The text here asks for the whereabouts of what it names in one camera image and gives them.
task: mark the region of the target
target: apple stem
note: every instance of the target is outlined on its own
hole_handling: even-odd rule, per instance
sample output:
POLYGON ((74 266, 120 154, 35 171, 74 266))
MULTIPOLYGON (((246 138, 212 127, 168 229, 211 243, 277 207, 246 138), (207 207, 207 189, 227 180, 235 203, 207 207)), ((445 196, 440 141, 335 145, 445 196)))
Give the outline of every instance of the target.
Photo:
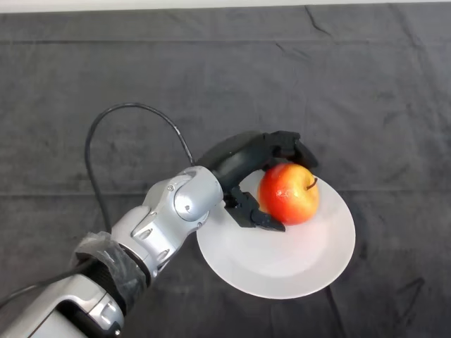
POLYGON ((315 177, 315 180, 314 180, 314 182, 311 184, 311 185, 309 185, 308 187, 307 187, 307 190, 309 190, 309 189, 311 189, 311 188, 313 188, 314 186, 315 186, 315 184, 318 182, 318 178, 317 177, 315 177))

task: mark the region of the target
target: robotic arm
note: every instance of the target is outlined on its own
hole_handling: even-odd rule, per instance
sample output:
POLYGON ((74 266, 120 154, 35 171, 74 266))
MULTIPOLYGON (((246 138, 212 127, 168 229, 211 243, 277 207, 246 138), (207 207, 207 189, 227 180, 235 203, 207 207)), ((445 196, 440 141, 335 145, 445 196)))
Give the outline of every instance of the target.
POLYGON ((250 173, 274 166, 279 158, 307 168, 317 165, 297 133, 248 132, 221 142, 196 166, 156 183, 111 234, 85 237, 75 255, 79 263, 91 263, 48 286, 2 337, 120 336, 127 312, 222 200, 241 227, 285 231, 239 187, 250 173))

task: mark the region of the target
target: dark gray cloth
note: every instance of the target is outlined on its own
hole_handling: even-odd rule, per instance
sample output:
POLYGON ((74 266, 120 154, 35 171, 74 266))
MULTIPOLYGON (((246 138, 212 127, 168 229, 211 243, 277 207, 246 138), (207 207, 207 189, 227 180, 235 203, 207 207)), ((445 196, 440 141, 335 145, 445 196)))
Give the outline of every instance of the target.
MULTIPOLYGON (((348 337, 451 335, 451 5, 0 15, 0 290, 64 270, 102 221, 82 160, 111 104, 169 114, 199 157, 293 130, 348 203, 332 284, 348 337)), ((189 165, 155 116, 115 113, 92 158, 113 220, 189 165)), ((4 328, 36 294, 0 312, 4 328)), ((209 269, 191 236, 125 337, 340 337, 325 292, 272 301, 209 269)))

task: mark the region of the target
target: plate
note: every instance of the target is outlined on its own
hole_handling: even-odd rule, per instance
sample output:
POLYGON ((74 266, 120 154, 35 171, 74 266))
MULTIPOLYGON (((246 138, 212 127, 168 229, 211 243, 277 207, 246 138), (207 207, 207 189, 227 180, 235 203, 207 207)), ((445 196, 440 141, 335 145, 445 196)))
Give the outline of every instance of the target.
MULTIPOLYGON (((257 197, 264 176, 256 171, 240 184, 257 197)), ((316 215, 286 232, 240 227, 218 205, 210 212, 197 241, 211 269, 233 287, 259 297, 291 299, 306 296, 333 282, 349 263, 355 228, 341 196, 318 179, 316 215)))

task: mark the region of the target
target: red apple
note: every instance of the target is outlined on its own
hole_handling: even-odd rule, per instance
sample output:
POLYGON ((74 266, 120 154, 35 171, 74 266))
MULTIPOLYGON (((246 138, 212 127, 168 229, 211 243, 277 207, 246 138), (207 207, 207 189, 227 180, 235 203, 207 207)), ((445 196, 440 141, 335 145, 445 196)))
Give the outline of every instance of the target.
POLYGON ((276 165, 266 171, 260 182, 258 198, 261 209, 285 225, 305 222, 318 209, 317 180, 301 165, 276 165))

